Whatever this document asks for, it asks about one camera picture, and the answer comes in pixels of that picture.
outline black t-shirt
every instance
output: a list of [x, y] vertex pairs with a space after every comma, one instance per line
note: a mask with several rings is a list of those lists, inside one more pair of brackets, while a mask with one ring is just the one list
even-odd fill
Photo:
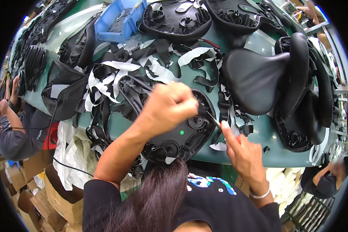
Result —
[[338, 192], [336, 188], [336, 177], [334, 175], [330, 175], [330, 172], [327, 172], [323, 177], [321, 177], [316, 186], [313, 183], [313, 177], [322, 169], [324, 169], [324, 167], [306, 168], [302, 174], [301, 186], [304, 191], [313, 194], [317, 198], [328, 199]]
[[[83, 231], [103, 231], [109, 215], [91, 222], [92, 215], [101, 215], [106, 205], [111, 213], [121, 203], [119, 190], [103, 180], [90, 180], [84, 185]], [[250, 199], [233, 184], [206, 175], [188, 175], [187, 195], [176, 214], [174, 228], [193, 220], [206, 222], [214, 232], [281, 231], [278, 204], [257, 209]]]

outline green workbench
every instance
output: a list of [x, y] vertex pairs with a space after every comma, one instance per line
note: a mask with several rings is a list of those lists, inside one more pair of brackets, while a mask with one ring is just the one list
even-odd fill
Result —
[[[47, 51], [47, 62], [44, 72], [38, 79], [38, 84], [35, 92], [28, 92], [22, 97], [27, 103], [33, 105], [34, 107], [42, 110], [43, 112], [49, 114], [46, 110], [45, 105], [41, 98], [41, 92], [46, 86], [47, 72], [53, 60], [57, 59], [57, 52], [61, 43], [73, 33], [77, 28], [83, 25], [83, 23], [93, 16], [96, 12], [100, 11], [102, 7], [102, 0], [79, 0], [73, 10], [71, 10], [65, 17], [65, 20], [57, 24], [53, 32], [51, 33], [49, 39], [46, 43], [41, 46], [46, 48]], [[227, 53], [229, 48], [222, 36], [221, 31], [215, 29], [214, 23], [212, 24], [210, 30], [206, 33], [204, 38], [214, 42], [219, 45], [220, 51], [222, 53]], [[149, 35], [142, 35], [142, 42], [152, 39]], [[257, 52], [261, 55], [272, 56], [274, 50], [275, 39], [278, 39], [276, 35], [267, 35], [266, 33], [258, 30], [250, 35], [247, 39], [245, 48]], [[98, 59], [102, 56], [102, 53], [106, 49], [102, 49], [97, 54], [94, 55], [93, 60]], [[175, 76], [178, 73], [178, 56], [172, 55], [171, 60], [173, 64], [169, 68]], [[210, 66], [207, 66], [207, 72], [212, 73]], [[204, 86], [195, 83], [193, 80], [198, 75], [204, 75], [203, 71], [192, 70], [188, 65], [182, 67], [182, 78], [181, 82], [190, 86], [191, 88], [196, 88], [204, 93], [207, 93]], [[217, 116], [219, 116], [218, 109], [218, 87], [216, 86], [211, 93], [207, 93], [209, 99], [211, 100]], [[278, 136], [278, 131], [274, 119], [268, 115], [252, 116], [254, 121], [254, 132], [249, 134], [248, 139], [251, 142], [260, 143], [262, 147], [268, 146], [270, 151], [263, 154], [263, 164], [265, 167], [307, 167], [311, 166], [309, 162], [309, 151], [304, 153], [293, 153], [288, 151]], [[90, 125], [90, 113], [86, 112], [79, 117], [79, 127], [87, 128]], [[72, 124], [72, 119], [67, 120], [67, 123]], [[242, 124], [243, 120], [236, 117], [236, 123]], [[120, 136], [130, 125], [131, 121], [124, 118], [120, 113], [113, 112], [108, 121], [108, 128], [110, 132], [111, 139], [116, 139]], [[209, 147], [210, 140], [201, 148], [201, 150], [193, 157], [195, 160], [208, 161], [213, 163], [230, 164], [230, 161], [226, 155], [225, 151], [216, 151]], [[224, 142], [224, 137], [221, 135], [218, 142]]]

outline electrical cord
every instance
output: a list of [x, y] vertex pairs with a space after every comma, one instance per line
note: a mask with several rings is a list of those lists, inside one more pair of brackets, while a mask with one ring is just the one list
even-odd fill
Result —
[[[54, 114], [53, 114], [52, 117], [51, 117], [51, 121], [50, 121], [49, 126], [48, 126], [48, 127], [44, 127], [43, 129], [31, 128], [31, 127], [26, 127], [26, 128], [24, 128], [24, 127], [1, 127], [1, 129], [6, 129], [6, 128], [12, 128], [12, 129], [14, 129], [14, 128], [15, 128], [15, 129], [36, 129], [36, 130], [44, 130], [44, 129], [49, 128], [49, 127], [58, 127], [58, 126], [52, 126], [52, 123], [53, 123], [53, 120], [54, 120]], [[47, 139], [47, 149], [48, 149], [48, 152], [50, 153], [50, 150], [49, 150], [49, 142], [50, 142], [50, 130], [48, 131], [48, 139]], [[60, 161], [58, 161], [56, 158], [54, 158], [54, 156], [53, 156], [53, 160], [55, 160], [55, 161], [56, 161], [57, 163], [59, 163], [60, 165], [63, 165], [63, 166], [68, 167], [68, 168], [70, 168], [70, 169], [74, 169], [74, 170], [83, 172], [83, 173], [85, 173], [85, 174], [88, 174], [88, 175], [91, 176], [91, 177], [94, 177], [92, 174], [90, 174], [90, 173], [88, 173], [88, 172], [86, 172], [86, 171], [83, 171], [83, 170], [77, 169], [77, 168], [75, 168], [75, 167], [71, 167], [71, 166], [62, 164]]]
[[[55, 112], [56, 112], [56, 110], [57, 110], [57, 107], [58, 107], [58, 103], [56, 102], [56, 107], [55, 107], [55, 110], [54, 110], [53, 115], [51, 116], [51, 121], [50, 121], [50, 124], [49, 124], [48, 127], [51, 127], [51, 124], [53, 123], [54, 115], [55, 115]], [[47, 139], [47, 148], [48, 148], [48, 152], [50, 153], [50, 150], [49, 150], [49, 141], [50, 141], [50, 130], [48, 131], [48, 139]], [[90, 174], [90, 173], [88, 173], [88, 172], [86, 172], [86, 171], [83, 171], [83, 170], [77, 169], [77, 168], [75, 168], [75, 167], [71, 167], [71, 166], [62, 164], [62, 163], [59, 162], [56, 158], [54, 158], [54, 156], [53, 156], [53, 160], [55, 160], [57, 163], [59, 163], [59, 164], [62, 165], [62, 166], [65, 166], [65, 167], [68, 167], [68, 168], [70, 168], [70, 169], [74, 169], [74, 170], [80, 171], [80, 172], [82, 172], [82, 173], [88, 174], [88, 175], [91, 176], [91, 177], [94, 177], [92, 174]]]

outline woman's right hand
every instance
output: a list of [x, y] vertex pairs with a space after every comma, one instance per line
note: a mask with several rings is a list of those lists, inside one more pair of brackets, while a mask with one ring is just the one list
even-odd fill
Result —
[[199, 102], [190, 87], [174, 81], [167, 85], [156, 84], [133, 125], [148, 140], [198, 113]]
[[221, 127], [232, 166], [249, 184], [254, 195], [264, 195], [268, 191], [269, 183], [262, 162], [262, 146], [249, 142], [243, 134], [235, 137], [226, 121], [222, 121]]
[[9, 110], [10, 110], [10, 107], [9, 107], [9, 104], [8, 104], [7, 100], [2, 99], [0, 101], [0, 113], [2, 115], [6, 115]]

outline fingernail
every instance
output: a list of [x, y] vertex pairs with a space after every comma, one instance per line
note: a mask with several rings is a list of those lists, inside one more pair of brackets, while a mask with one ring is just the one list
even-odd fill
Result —
[[229, 125], [228, 125], [228, 123], [225, 120], [221, 121], [221, 125], [222, 125], [222, 129], [228, 129], [229, 128]]

